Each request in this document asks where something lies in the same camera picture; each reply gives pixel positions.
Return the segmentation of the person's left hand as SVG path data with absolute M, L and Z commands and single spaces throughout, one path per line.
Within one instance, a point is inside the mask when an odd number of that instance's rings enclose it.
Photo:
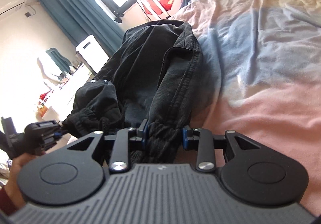
M 38 156 L 32 155 L 29 153 L 24 153 L 21 156 L 13 159 L 12 166 L 10 169 L 9 180 L 7 184 L 4 186 L 4 190 L 7 193 L 9 199 L 12 201 L 13 205 L 20 209 L 25 205 L 22 194 L 18 188 L 17 178 L 20 170 Z

